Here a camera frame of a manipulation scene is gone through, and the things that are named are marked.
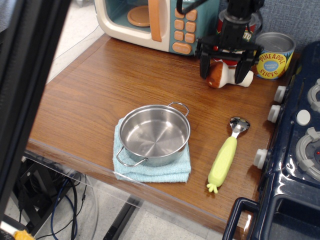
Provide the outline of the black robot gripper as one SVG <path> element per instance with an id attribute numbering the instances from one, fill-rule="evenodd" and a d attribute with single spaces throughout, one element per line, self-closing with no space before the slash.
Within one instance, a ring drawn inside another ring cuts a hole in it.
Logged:
<path id="1" fill-rule="evenodd" d="M 250 42 L 243 39 L 246 26 L 249 26 L 252 14 L 256 14 L 257 22 L 255 32 Z M 263 47 L 255 43 L 256 37 L 263 27 L 263 19 L 259 10 L 226 9 L 220 34 L 208 35 L 197 39 L 195 56 L 200 59 L 200 76 L 206 79 L 211 65 L 211 59 L 226 59 L 238 61 L 235 69 L 235 83 L 240 84 L 247 76 L 257 54 Z"/>

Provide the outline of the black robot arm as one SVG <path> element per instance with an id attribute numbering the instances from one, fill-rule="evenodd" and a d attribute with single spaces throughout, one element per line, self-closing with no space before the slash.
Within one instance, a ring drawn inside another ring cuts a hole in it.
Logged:
<path id="1" fill-rule="evenodd" d="M 260 171 L 250 165 L 268 135 L 258 130 L 263 82 L 249 88 L 210 93 L 200 85 L 198 62 L 103 36 L 46 84 L 70 3 L 20 0 L 16 3 L 0 56 L 0 204 L 5 206 L 24 151 L 85 173 L 141 199 L 189 218 L 226 220 L 236 198 L 256 199 Z M 112 172 L 115 124 L 125 112 L 152 96 L 179 98 L 191 106 L 189 151 L 193 172 L 187 183 L 142 184 L 118 180 Z M 221 192 L 210 196 L 205 182 L 226 125 L 240 114 L 251 130 Z"/>

